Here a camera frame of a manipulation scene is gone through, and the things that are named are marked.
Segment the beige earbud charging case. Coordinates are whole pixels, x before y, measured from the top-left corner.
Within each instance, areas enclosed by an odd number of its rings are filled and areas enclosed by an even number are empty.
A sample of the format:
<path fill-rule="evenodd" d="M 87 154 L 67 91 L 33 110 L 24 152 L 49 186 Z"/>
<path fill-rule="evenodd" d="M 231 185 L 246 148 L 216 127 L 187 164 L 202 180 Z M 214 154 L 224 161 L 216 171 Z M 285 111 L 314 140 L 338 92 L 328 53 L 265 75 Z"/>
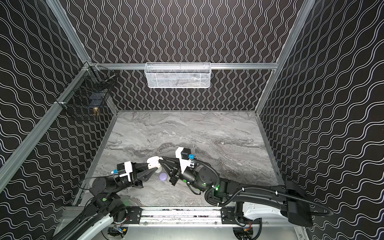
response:
<path fill-rule="evenodd" d="M 154 157 L 148 158 L 147 159 L 148 169 L 160 168 L 161 167 L 160 160 L 162 160 L 162 159 L 163 158 L 161 158 L 159 156 L 154 156 Z"/>

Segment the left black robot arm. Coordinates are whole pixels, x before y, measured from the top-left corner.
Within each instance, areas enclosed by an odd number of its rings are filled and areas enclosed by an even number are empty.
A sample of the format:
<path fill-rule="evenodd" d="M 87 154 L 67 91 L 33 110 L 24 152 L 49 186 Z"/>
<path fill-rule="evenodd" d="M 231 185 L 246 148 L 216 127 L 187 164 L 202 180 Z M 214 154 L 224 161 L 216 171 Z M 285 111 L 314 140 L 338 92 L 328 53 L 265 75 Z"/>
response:
<path fill-rule="evenodd" d="M 118 195 L 128 188 L 143 188 L 143 183 L 159 169 L 148 163 L 131 161 L 118 164 L 110 176 L 96 177 L 89 189 L 93 197 L 82 212 L 53 236 L 54 240 L 90 240 L 103 228 L 116 224 L 138 224 L 143 209 L 128 207 Z"/>

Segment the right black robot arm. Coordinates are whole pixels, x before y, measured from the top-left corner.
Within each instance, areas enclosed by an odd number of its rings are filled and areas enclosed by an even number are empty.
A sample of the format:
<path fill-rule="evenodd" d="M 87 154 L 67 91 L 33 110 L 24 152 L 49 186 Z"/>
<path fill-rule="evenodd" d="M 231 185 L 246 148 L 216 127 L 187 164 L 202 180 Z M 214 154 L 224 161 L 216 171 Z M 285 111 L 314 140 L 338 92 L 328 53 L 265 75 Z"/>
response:
<path fill-rule="evenodd" d="M 160 157 L 159 164 L 169 174 L 172 185 L 183 181 L 194 194 L 204 195 L 212 206 L 222 208 L 230 203 L 242 209 L 246 203 L 268 206 L 279 210 L 290 223 L 302 227 L 311 227 L 314 216 L 334 214 L 330 208 L 310 200 L 292 181 L 277 186 L 247 185 L 220 177 L 210 164 L 196 159 Z"/>

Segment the purple round charging case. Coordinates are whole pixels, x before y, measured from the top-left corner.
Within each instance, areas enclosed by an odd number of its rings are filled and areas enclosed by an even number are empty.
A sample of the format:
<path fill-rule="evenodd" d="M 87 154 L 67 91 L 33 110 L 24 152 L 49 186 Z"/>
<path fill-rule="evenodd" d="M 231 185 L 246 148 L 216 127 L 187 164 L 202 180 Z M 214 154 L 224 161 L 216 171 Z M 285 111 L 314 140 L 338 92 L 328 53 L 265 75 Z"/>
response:
<path fill-rule="evenodd" d="M 159 175 L 159 179 L 162 181 L 162 182 L 165 182 L 167 179 L 168 179 L 168 174 L 163 172 L 163 173 L 160 173 Z"/>

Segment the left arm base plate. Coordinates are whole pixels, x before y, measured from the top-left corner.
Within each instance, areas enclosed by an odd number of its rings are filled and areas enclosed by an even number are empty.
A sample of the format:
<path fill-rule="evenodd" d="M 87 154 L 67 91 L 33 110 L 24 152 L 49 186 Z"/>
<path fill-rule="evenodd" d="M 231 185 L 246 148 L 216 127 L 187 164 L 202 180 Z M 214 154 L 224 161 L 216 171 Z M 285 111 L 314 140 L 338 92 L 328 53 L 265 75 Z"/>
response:
<path fill-rule="evenodd" d="M 126 207 L 125 212 L 125 217 L 123 218 L 124 221 L 121 223 L 121 225 L 140 223 L 143 212 L 141 207 Z"/>

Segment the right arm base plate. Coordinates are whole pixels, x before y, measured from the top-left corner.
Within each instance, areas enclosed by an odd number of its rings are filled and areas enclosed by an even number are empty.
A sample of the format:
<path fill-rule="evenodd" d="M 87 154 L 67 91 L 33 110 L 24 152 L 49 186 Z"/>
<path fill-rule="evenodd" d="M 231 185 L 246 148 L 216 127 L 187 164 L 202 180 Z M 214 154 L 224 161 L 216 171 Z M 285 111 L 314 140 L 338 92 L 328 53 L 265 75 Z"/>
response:
<path fill-rule="evenodd" d="M 243 216 L 240 211 L 236 210 L 235 207 L 223 207 L 220 210 L 221 221 L 223 225 L 238 225 L 245 226 L 252 223 L 252 225 L 260 224 L 261 220 L 249 220 Z"/>

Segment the white mesh wall basket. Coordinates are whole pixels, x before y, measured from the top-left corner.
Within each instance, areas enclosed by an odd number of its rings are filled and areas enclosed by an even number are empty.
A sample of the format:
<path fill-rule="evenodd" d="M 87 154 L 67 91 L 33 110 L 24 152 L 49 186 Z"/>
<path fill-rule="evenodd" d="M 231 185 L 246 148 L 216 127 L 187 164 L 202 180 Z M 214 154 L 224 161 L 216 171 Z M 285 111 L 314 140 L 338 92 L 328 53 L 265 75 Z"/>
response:
<path fill-rule="evenodd" d="M 145 77 L 150 88 L 209 88 L 212 67 L 210 62 L 147 62 Z"/>

